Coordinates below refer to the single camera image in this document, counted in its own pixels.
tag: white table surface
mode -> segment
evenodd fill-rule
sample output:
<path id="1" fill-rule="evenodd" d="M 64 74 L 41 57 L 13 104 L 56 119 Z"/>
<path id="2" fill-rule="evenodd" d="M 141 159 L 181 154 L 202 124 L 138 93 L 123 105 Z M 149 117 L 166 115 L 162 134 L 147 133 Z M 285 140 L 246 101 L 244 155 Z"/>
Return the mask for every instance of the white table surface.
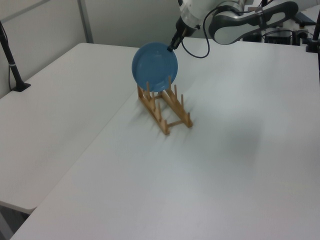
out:
<path id="1" fill-rule="evenodd" d="M 193 128 L 164 136 L 135 92 L 12 240 L 318 240 L 317 55 L 211 47 L 176 51 Z"/>
<path id="2" fill-rule="evenodd" d="M 0 205 L 31 213 L 135 91 L 137 50 L 82 43 L 0 99 Z"/>

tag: equipment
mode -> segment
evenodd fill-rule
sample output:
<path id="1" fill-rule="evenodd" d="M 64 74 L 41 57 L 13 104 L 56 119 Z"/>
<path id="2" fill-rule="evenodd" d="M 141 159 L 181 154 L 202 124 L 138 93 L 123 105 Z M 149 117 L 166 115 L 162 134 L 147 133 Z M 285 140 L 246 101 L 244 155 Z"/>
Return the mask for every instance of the equipment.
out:
<path id="1" fill-rule="evenodd" d="M 2 45 L 6 59 L 8 60 L 9 67 L 12 71 L 12 74 L 15 78 L 16 86 L 12 89 L 12 91 L 22 92 L 23 90 L 27 89 L 31 85 L 29 83 L 25 83 L 21 79 L 16 62 L 15 62 L 14 57 L 11 53 L 10 48 L 9 48 L 9 43 L 8 43 L 6 31 L 5 31 L 1 21 L 0 21 L 0 43 Z"/>
<path id="2" fill-rule="evenodd" d="M 200 29 L 212 14 L 209 34 L 218 44 L 232 44 L 243 37 L 291 19 L 298 12 L 317 5 L 306 0 L 270 0 L 265 7 L 244 12 L 247 0 L 178 0 L 181 17 L 168 47 L 178 48 L 184 37 Z"/>

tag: wooden peg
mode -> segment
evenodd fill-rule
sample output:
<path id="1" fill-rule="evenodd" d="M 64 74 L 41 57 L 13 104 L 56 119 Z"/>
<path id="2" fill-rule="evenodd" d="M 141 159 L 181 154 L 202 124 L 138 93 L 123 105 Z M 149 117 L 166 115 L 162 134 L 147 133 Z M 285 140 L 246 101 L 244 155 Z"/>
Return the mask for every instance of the wooden peg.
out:
<path id="1" fill-rule="evenodd" d="M 162 115 L 161 115 L 160 102 L 158 102 L 158 113 L 159 113 L 159 122 L 161 122 L 162 121 Z"/>
<path id="2" fill-rule="evenodd" d="M 181 94 L 181 106 L 182 106 L 182 109 L 184 109 L 184 95 Z"/>
<path id="3" fill-rule="evenodd" d="M 152 110 L 155 111 L 156 110 L 156 98 L 155 98 L 155 92 L 151 92 L 152 94 Z"/>
<path id="4" fill-rule="evenodd" d="M 174 95 L 175 95 L 175 99 L 177 99 L 177 85 L 174 85 Z"/>
<path id="5" fill-rule="evenodd" d="M 165 132 L 166 134 L 169 134 L 169 133 L 170 133 L 170 131 L 169 131 L 168 128 L 169 128 L 169 127 L 168 127 L 168 124 L 167 124 L 167 120 L 164 120 L 164 132 Z"/>

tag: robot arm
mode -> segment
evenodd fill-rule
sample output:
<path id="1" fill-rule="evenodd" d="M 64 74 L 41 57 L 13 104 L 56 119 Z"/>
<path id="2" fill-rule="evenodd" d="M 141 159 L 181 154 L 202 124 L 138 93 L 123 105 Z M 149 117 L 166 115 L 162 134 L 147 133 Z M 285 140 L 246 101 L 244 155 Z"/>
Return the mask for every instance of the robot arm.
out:
<path id="1" fill-rule="evenodd" d="M 298 12 L 317 5 L 312 0 L 273 0 L 267 6 L 244 13 L 247 0 L 178 0 L 181 17 L 176 23 L 169 51 L 177 49 L 184 37 L 200 29 L 207 14 L 216 9 L 209 26 L 212 39 L 222 45 L 232 44 L 246 35 L 264 30 L 292 18 Z"/>

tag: white wall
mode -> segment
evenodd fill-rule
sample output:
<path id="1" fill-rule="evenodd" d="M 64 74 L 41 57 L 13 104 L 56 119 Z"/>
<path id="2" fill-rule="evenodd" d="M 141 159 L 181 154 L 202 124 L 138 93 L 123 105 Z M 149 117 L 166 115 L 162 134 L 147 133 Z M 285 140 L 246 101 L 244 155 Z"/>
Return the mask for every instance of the white wall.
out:
<path id="1" fill-rule="evenodd" d="M 86 0 L 85 6 L 95 44 L 169 44 L 180 17 L 177 0 Z"/>
<path id="2" fill-rule="evenodd" d="M 24 81 L 78 43 L 86 42 L 77 0 L 50 0 L 3 27 Z M 0 47 L 0 98 L 8 92 L 8 62 Z"/>

